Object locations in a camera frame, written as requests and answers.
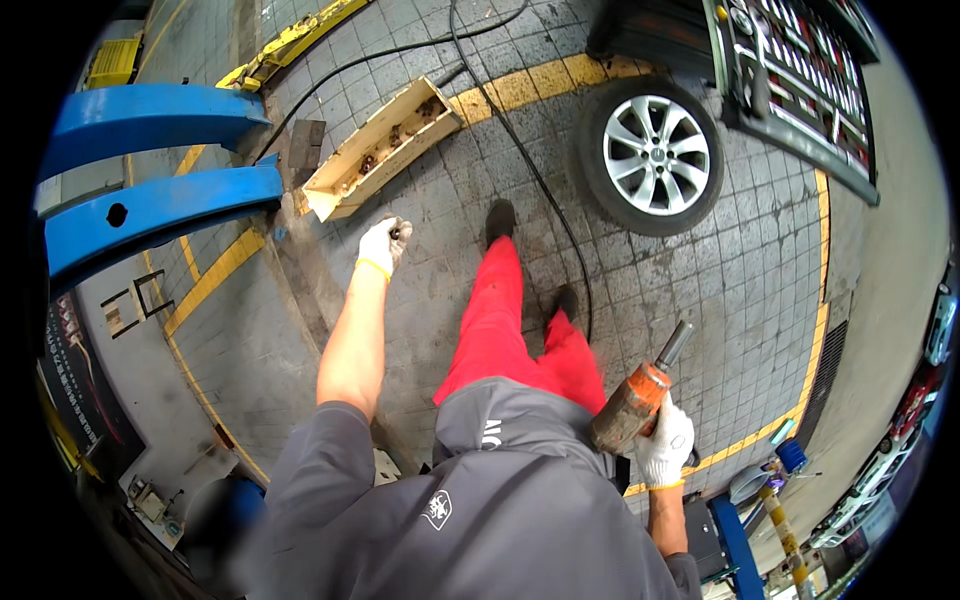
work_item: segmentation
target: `wooden box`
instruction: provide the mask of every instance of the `wooden box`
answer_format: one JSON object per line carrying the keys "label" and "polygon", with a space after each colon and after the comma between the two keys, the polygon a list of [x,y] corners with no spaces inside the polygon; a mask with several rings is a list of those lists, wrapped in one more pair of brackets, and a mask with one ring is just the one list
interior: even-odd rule
{"label": "wooden box", "polygon": [[453,106],[421,77],[353,132],[303,185],[321,222],[353,214],[383,185],[463,125]]}

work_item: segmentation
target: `yellow glove cuff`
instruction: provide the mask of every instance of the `yellow glove cuff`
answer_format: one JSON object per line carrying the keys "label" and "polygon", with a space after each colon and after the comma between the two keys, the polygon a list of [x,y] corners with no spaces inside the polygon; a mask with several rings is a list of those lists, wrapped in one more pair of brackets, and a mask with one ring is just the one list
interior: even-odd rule
{"label": "yellow glove cuff", "polygon": [[685,482],[686,482],[685,479],[681,479],[681,480],[678,481],[677,483],[672,483],[672,484],[670,484],[669,486],[659,486],[659,487],[656,487],[656,488],[651,488],[651,487],[648,486],[648,487],[647,487],[647,491],[648,491],[648,492],[653,492],[653,491],[655,491],[655,490],[669,490],[670,488],[676,488],[677,486],[681,486],[681,485],[683,485]]}
{"label": "yellow glove cuff", "polygon": [[355,263],[353,263],[353,268],[356,269],[357,265],[359,265],[359,264],[362,263],[362,262],[365,262],[365,263],[367,263],[368,265],[371,265],[372,267],[374,267],[377,271],[379,271],[380,273],[382,273],[384,277],[387,278],[387,283],[390,283],[390,274],[387,273],[386,269],[384,269],[384,268],[381,267],[380,265],[376,264],[375,262],[373,262],[373,261],[370,260],[369,258],[358,258],[357,261],[356,261]]}

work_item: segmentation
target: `car lift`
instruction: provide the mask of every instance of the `car lift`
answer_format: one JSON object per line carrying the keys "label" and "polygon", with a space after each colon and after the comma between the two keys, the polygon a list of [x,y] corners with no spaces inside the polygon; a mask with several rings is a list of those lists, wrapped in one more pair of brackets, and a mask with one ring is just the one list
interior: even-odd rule
{"label": "car lift", "polygon": [[763,600],[763,580],[756,570],[754,553],[750,550],[747,532],[740,523],[736,507],[725,493],[710,500],[708,506],[716,525],[717,538],[726,551],[729,565],[729,568],[712,579],[729,576],[737,600]]}
{"label": "car lift", "polygon": [[256,91],[282,67],[289,65],[326,32],[373,0],[335,0],[316,14],[308,14],[279,36],[247,64],[241,64],[217,82],[217,87]]}
{"label": "car lift", "polygon": [[[133,152],[195,144],[234,150],[269,125],[259,98],[200,85],[137,84],[68,96],[38,180]],[[191,231],[279,208],[276,155],[236,167],[153,180],[43,221],[53,297],[137,252]]]}

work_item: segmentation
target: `black shoe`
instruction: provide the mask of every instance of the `black shoe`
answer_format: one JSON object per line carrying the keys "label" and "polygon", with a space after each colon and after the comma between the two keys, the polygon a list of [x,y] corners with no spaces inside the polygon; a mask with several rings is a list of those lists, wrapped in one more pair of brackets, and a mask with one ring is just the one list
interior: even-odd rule
{"label": "black shoe", "polygon": [[514,237],[516,214],[514,205],[507,200],[498,200],[493,203],[487,213],[487,248],[501,235]]}
{"label": "black shoe", "polygon": [[573,286],[569,283],[565,284],[560,288],[560,291],[557,292],[557,297],[553,300],[553,310],[550,311],[550,319],[553,319],[558,311],[563,310],[567,320],[572,322],[577,318],[578,304],[580,304],[580,301],[577,299],[577,291],[573,289]]}

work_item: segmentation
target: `white work glove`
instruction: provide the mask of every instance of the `white work glove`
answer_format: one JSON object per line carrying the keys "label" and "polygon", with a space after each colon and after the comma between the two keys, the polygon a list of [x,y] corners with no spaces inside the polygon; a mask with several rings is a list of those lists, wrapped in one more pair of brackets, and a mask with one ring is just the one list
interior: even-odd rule
{"label": "white work glove", "polygon": [[400,266],[400,257],[403,256],[413,232],[414,226],[409,221],[388,212],[360,238],[360,252],[356,264],[370,263],[390,281],[390,277]]}
{"label": "white work glove", "polygon": [[637,436],[634,449],[647,490],[672,488],[684,482],[681,468],[693,449],[693,421],[677,408],[669,392],[660,404],[653,435]]}

